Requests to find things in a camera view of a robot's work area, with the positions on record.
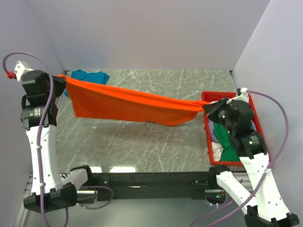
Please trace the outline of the orange t shirt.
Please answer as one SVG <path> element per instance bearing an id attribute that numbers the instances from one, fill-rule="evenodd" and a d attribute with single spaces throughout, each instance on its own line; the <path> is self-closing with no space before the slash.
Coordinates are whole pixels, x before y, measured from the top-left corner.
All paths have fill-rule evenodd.
<path id="1" fill-rule="evenodd" d="M 176 126 L 196 118 L 208 102 L 179 100 L 165 96 L 80 81 L 59 75 L 78 118 L 153 122 Z"/>

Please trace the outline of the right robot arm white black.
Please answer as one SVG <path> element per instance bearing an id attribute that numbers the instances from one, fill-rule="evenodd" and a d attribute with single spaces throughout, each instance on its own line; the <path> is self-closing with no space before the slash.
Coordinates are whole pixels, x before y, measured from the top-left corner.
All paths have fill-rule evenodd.
<path id="1" fill-rule="evenodd" d="M 246 169 L 253 192 L 240 184 L 225 165 L 211 167 L 208 184 L 222 187 L 238 204 L 230 214 L 241 210 L 248 227 L 293 227 L 300 223 L 279 193 L 263 137 L 252 128 L 254 112 L 249 103 L 238 98 L 223 98 L 204 105 L 208 119 L 221 124 L 228 132 L 230 143 Z"/>

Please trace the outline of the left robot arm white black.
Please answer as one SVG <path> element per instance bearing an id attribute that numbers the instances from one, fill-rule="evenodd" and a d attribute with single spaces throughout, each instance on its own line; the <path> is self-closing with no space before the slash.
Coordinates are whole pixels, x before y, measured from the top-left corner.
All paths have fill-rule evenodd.
<path id="1" fill-rule="evenodd" d="M 63 78 L 50 76 L 42 70 L 25 72 L 20 83 L 25 90 L 20 115 L 31 148 L 33 181 L 31 195 L 24 198 L 24 207 L 38 212 L 50 212 L 75 206 L 77 191 L 89 190 L 95 179 L 89 166 L 73 168 L 61 178 L 56 155 L 58 108 L 56 99 L 66 87 Z"/>

